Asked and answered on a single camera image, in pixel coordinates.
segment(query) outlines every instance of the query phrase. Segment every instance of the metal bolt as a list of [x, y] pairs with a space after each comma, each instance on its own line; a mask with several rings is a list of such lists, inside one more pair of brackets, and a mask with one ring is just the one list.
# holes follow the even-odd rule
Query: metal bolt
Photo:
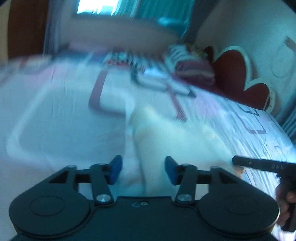
[[111, 197], [107, 194], [101, 194], [97, 196], [96, 198], [99, 202], [109, 202], [111, 200]]
[[147, 206], [149, 203], [148, 202], [141, 202], [142, 206]]
[[180, 194], [178, 196], [178, 200], [181, 202], [190, 202], [192, 200], [192, 197], [189, 194]]

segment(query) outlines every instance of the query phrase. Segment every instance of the striped cloth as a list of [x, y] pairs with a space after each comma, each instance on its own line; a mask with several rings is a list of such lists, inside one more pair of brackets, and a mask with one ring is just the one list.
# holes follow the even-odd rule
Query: striped cloth
[[142, 53], [139, 51], [116, 51], [109, 52], [103, 64], [128, 66], [145, 71], [147, 68], [155, 68], [164, 73], [170, 73], [160, 55]]

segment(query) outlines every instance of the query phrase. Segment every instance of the black handle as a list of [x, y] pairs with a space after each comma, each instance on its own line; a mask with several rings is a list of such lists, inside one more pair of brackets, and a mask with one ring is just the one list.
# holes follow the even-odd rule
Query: black handle
[[[287, 194], [290, 191], [296, 190], [296, 183], [289, 179], [281, 178], [281, 198], [286, 200]], [[286, 221], [286, 224], [282, 226], [282, 230], [286, 232], [294, 232], [296, 230], [296, 208], [295, 203], [289, 204], [290, 217]]]

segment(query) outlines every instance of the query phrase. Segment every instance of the bed sheet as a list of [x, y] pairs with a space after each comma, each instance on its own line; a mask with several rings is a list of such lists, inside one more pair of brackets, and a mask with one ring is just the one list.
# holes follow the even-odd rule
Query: bed sheet
[[[55, 59], [29, 70], [30, 61], [23, 59], [0, 71], [0, 240], [15, 235], [8, 216], [11, 201], [69, 164], [89, 168], [122, 154], [123, 171], [112, 193], [143, 195], [129, 125], [138, 103], [167, 118], [211, 126], [233, 155], [296, 161], [291, 141], [266, 112], [170, 78], [102, 70], [91, 59]], [[275, 175], [247, 169], [243, 179], [274, 197]], [[89, 191], [81, 188], [91, 198]], [[279, 240], [295, 238], [279, 227], [273, 234]]]
[[89, 61], [90, 63], [102, 64], [106, 58], [107, 52], [105, 53], [90, 53], [82, 51], [74, 51], [70, 49], [61, 50], [56, 56], [55, 59], [65, 60], [70, 59], [72, 61]]
[[[121, 71], [98, 78], [90, 99], [92, 107], [128, 115], [137, 103], [147, 104], [167, 118], [210, 126], [232, 156], [296, 162], [295, 147], [268, 113], [170, 78], [129, 75]], [[246, 168], [242, 179], [275, 198], [279, 183], [275, 174]], [[278, 226], [273, 235], [278, 240], [295, 239]]]
[[[215, 129], [233, 156], [296, 162], [295, 146], [270, 114], [201, 89], [194, 92], [194, 101], [176, 97], [185, 115]], [[246, 168], [242, 179], [275, 198], [276, 174]], [[295, 240], [295, 233], [284, 233], [277, 225], [272, 234], [278, 240]]]
[[[125, 116], [88, 107], [101, 65], [87, 58], [38, 65], [26, 58], [0, 70], [1, 241], [16, 234], [8, 215], [12, 200], [70, 164], [88, 169], [121, 154], [123, 169], [110, 187], [112, 194], [115, 198], [143, 195]], [[90, 185], [79, 189], [92, 199]]]

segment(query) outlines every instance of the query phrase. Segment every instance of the black mount plate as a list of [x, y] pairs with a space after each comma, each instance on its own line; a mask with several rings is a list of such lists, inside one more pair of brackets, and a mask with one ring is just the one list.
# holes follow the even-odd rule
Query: black mount plate
[[[119, 197], [108, 185], [121, 171], [122, 158], [89, 170], [68, 166], [18, 196], [9, 208], [18, 232], [13, 241], [97, 240], [275, 240], [270, 234], [279, 208], [267, 194], [221, 168], [197, 170], [165, 160], [173, 185], [171, 197]], [[94, 200], [78, 193], [91, 183]], [[195, 200], [196, 184], [209, 193]]]

